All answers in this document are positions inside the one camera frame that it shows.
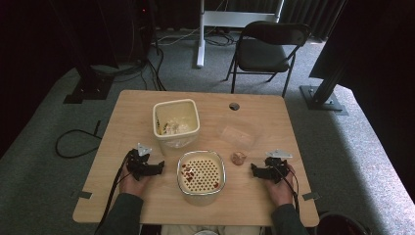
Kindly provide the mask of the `cream container with perforated strainer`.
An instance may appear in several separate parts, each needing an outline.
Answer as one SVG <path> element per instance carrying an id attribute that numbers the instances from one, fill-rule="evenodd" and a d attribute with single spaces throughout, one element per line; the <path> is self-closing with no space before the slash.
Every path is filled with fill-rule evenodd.
<path id="1" fill-rule="evenodd" d="M 193 168 L 194 178 L 187 182 L 181 174 L 181 166 Z M 223 159 L 215 151 L 192 151 L 184 154 L 177 164 L 177 184 L 186 202 L 204 207 L 212 204 L 226 183 Z"/>

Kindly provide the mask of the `red food scraps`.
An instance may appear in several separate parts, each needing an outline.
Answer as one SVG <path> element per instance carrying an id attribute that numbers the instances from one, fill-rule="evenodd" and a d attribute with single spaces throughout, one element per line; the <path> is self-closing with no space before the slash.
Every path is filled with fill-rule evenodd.
<path id="1" fill-rule="evenodd" d="M 187 182 L 191 182 L 194 178 L 193 168 L 189 164 L 181 166 L 181 174 Z"/>

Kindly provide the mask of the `person's right hand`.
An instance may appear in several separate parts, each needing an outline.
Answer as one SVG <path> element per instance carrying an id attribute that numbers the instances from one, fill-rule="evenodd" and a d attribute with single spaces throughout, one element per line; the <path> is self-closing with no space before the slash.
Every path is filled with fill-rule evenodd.
<path id="1" fill-rule="evenodd" d="M 272 180 L 265 179 L 263 181 L 270 199 L 276 208 L 291 205 L 293 203 L 293 177 L 294 169 L 291 165 L 288 165 L 289 173 L 284 180 L 281 180 L 278 183 L 274 183 Z"/>

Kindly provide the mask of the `person's lap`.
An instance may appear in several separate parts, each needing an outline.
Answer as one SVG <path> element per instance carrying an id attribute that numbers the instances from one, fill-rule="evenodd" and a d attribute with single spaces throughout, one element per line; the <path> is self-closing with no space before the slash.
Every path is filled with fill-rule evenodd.
<path id="1" fill-rule="evenodd" d="M 260 226 L 163 225 L 161 235 L 261 235 Z"/>

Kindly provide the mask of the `clear plastic lid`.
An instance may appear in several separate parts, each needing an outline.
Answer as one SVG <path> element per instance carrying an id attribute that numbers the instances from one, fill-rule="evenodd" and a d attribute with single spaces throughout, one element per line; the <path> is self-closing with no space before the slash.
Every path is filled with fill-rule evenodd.
<path id="1" fill-rule="evenodd" d="M 244 150 L 250 150 L 258 138 L 255 129 L 244 126 L 221 126 L 217 129 L 217 134 L 221 140 Z"/>

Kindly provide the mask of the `waste in bin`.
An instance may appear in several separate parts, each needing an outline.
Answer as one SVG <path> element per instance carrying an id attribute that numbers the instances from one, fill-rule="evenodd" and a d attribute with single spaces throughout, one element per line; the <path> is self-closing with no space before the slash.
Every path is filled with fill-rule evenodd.
<path id="1" fill-rule="evenodd" d="M 187 116 L 156 116 L 158 135 L 176 135 L 192 131 L 197 125 Z"/>

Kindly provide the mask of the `small round brownish lump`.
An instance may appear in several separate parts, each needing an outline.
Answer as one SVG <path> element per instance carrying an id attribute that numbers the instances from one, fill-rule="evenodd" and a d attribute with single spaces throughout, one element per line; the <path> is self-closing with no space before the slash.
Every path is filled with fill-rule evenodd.
<path id="1" fill-rule="evenodd" d="M 234 152 L 231 155 L 231 162 L 234 165 L 242 165 L 245 162 L 245 159 L 247 158 L 247 156 L 242 153 L 242 152 Z"/>

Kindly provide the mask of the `person's left hand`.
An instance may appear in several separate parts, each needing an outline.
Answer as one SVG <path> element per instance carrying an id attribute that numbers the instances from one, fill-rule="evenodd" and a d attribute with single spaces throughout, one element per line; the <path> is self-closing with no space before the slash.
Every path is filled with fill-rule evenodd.
<path id="1" fill-rule="evenodd" d="M 124 166 L 119 180 L 119 193 L 142 197 L 151 179 L 151 176 L 143 176 L 140 180 L 136 180 Z"/>

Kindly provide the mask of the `white desk frame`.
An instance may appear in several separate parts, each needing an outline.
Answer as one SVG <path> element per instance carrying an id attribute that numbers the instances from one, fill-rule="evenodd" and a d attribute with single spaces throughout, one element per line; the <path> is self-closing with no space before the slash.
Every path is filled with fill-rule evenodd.
<path id="1" fill-rule="evenodd" d="M 286 0 L 278 0 L 276 11 L 271 13 L 253 13 L 253 12 L 219 12 L 207 11 L 205 9 L 205 0 L 201 0 L 200 8 L 200 36 L 196 66 L 202 68 L 205 64 L 205 27 L 237 27 L 242 28 L 255 21 L 267 21 L 278 23 L 281 19 L 281 13 Z"/>

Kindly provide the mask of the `cream plastic waste bin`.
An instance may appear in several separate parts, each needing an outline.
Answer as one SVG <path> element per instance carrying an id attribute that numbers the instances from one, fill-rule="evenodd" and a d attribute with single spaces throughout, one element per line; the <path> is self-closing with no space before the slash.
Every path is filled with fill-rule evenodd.
<path id="1" fill-rule="evenodd" d="M 192 99 L 161 102 L 153 107 L 153 132 L 165 156 L 193 144 L 200 127 L 198 108 Z"/>

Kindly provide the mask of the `black folding chair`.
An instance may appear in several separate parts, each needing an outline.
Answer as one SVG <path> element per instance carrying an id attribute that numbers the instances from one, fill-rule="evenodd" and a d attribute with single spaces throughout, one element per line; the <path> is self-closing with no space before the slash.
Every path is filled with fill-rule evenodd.
<path id="1" fill-rule="evenodd" d="M 285 96 L 297 51 L 308 40 L 311 29 L 304 23 L 257 21 L 247 24 L 237 41 L 225 80 L 232 76 L 235 92 L 238 74 L 269 74 L 270 82 L 278 73 L 287 74 L 282 96 Z"/>

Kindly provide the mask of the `black metal stand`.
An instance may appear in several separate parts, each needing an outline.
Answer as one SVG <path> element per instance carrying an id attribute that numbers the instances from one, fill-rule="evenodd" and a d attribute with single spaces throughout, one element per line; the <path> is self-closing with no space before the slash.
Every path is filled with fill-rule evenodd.
<path id="1" fill-rule="evenodd" d="M 337 116 L 347 116 L 346 107 L 334 94 L 336 85 L 342 78 L 344 68 L 339 67 L 332 75 L 325 78 L 319 86 L 302 85 L 300 92 L 310 110 L 329 111 Z"/>
<path id="2" fill-rule="evenodd" d="M 81 104 L 84 100 L 106 100 L 115 78 L 112 75 L 94 72 L 61 0 L 48 2 L 57 19 L 57 32 L 61 42 L 80 75 L 79 81 L 72 93 L 66 96 L 64 103 Z"/>

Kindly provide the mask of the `dark round bin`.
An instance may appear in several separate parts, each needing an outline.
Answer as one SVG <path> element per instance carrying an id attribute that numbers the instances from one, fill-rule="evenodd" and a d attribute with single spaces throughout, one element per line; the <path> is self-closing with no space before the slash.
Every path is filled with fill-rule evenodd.
<path id="1" fill-rule="evenodd" d="M 348 215 L 326 211 L 320 214 L 313 235 L 372 235 L 372 231 Z"/>

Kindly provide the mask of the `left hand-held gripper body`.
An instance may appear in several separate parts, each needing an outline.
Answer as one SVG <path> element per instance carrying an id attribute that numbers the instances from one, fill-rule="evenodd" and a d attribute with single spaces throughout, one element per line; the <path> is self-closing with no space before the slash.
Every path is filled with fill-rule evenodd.
<path id="1" fill-rule="evenodd" d="M 132 149 L 126 155 L 127 170 L 137 181 L 139 181 L 142 176 L 154 174 L 152 166 L 148 164 L 151 152 L 151 148 L 138 143 L 137 148 Z"/>

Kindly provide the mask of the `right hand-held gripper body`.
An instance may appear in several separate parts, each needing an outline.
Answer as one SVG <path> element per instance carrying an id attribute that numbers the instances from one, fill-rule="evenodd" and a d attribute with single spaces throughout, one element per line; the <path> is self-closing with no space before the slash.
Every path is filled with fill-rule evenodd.
<path id="1" fill-rule="evenodd" d="M 284 180 L 291 170 L 288 167 L 287 158 L 292 155 L 284 151 L 274 150 L 265 153 L 265 169 L 267 171 L 267 179 L 272 180 L 274 183 L 278 183 Z"/>

